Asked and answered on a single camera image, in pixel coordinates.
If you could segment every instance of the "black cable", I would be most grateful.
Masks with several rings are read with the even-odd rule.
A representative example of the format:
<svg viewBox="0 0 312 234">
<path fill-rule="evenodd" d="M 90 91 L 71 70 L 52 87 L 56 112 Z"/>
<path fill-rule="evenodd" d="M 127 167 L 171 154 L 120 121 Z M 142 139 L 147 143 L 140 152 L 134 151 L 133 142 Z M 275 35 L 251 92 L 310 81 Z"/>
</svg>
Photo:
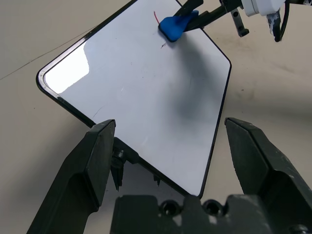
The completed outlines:
<svg viewBox="0 0 312 234">
<path fill-rule="evenodd" d="M 279 28 L 280 22 L 276 22 L 273 27 L 273 35 L 274 35 L 274 39 L 276 42 L 281 41 L 284 36 L 286 25 L 288 22 L 288 17 L 289 17 L 289 10 L 290 10 L 290 2 L 289 0 L 286 0 L 285 1 L 285 14 L 284 14 L 282 26 L 281 28 Z"/>
<path fill-rule="evenodd" d="M 288 0 L 285 1 L 285 14 L 284 14 L 284 19 L 283 19 L 283 23 L 281 26 L 281 35 L 280 35 L 280 39 L 282 40 L 284 33 L 285 33 L 285 29 L 286 29 L 286 25 L 288 22 L 288 17 L 289 17 L 289 10 L 290 10 L 290 3 Z"/>
</svg>

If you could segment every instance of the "screw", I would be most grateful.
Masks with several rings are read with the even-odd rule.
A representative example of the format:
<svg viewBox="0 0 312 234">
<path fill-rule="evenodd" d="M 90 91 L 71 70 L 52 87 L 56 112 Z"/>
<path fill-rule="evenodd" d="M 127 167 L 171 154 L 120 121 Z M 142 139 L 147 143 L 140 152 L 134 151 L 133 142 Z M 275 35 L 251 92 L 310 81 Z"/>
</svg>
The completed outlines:
<svg viewBox="0 0 312 234">
<path fill-rule="evenodd" d="M 289 228 L 292 234 L 308 234 L 308 228 L 302 224 L 298 224 Z"/>
</svg>

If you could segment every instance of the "metal bracket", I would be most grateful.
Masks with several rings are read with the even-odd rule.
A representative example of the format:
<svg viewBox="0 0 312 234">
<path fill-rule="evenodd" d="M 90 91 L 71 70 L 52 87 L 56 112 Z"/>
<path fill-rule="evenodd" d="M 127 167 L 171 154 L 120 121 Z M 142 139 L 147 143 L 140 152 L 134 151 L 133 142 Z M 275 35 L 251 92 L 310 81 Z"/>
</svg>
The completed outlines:
<svg viewBox="0 0 312 234">
<path fill-rule="evenodd" d="M 244 27 L 242 18 L 240 17 L 240 14 L 237 8 L 231 11 L 231 15 L 234 20 L 234 24 L 236 26 L 238 35 L 242 38 L 246 36 L 247 34 L 249 34 L 249 30 Z"/>
</svg>

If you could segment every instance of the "white board surface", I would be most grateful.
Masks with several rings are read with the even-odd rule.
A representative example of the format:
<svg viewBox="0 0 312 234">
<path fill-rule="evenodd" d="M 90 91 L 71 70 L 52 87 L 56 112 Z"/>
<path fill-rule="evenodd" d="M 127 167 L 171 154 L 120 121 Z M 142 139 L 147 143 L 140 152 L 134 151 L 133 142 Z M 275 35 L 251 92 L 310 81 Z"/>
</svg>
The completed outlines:
<svg viewBox="0 0 312 234">
<path fill-rule="evenodd" d="M 193 195 L 201 192 L 230 62 L 201 31 L 158 31 L 175 0 L 138 0 L 44 76 L 45 85 Z"/>
</svg>

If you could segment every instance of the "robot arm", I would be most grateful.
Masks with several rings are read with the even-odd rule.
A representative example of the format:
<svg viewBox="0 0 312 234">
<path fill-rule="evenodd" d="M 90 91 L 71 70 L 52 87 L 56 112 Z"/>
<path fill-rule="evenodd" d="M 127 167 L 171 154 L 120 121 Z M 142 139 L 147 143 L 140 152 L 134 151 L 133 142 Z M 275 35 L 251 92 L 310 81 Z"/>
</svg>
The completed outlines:
<svg viewBox="0 0 312 234">
<path fill-rule="evenodd" d="M 246 15 L 249 17 L 256 14 L 266 16 L 268 19 L 270 31 L 274 35 L 275 41 L 278 42 L 281 41 L 286 29 L 290 10 L 290 3 L 312 5 L 312 0 L 220 0 L 220 3 L 221 6 L 219 6 L 212 12 L 205 11 L 202 14 L 198 15 L 197 17 L 192 17 L 192 19 L 190 19 L 186 24 L 186 26 L 183 28 L 184 32 L 191 31 L 197 28 L 203 28 L 206 25 L 217 20 L 218 18 L 222 17 L 223 15 L 231 12 L 234 23 L 237 28 L 237 32 L 240 37 L 243 37 L 249 33 L 249 30 L 245 29 L 244 24 L 239 15 L 239 11 L 237 10 L 238 7 L 241 7 L 244 9 Z M 195 8 L 197 8 L 202 4 L 203 0 L 188 0 L 177 11 L 174 17 L 185 18 L 189 16 Z M 284 19 L 282 21 L 280 18 L 279 11 L 281 6 L 284 4 L 285 4 L 285 14 Z M 171 23 L 171 26 L 177 23 L 179 23 L 179 20 L 177 20 L 173 24 Z M 172 39 L 170 35 L 171 28 L 167 28 L 166 25 L 162 24 L 162 22 L 159 25 L 159 29 L 170 41 L 176 40 L 176 38 Z"/>
</svg>

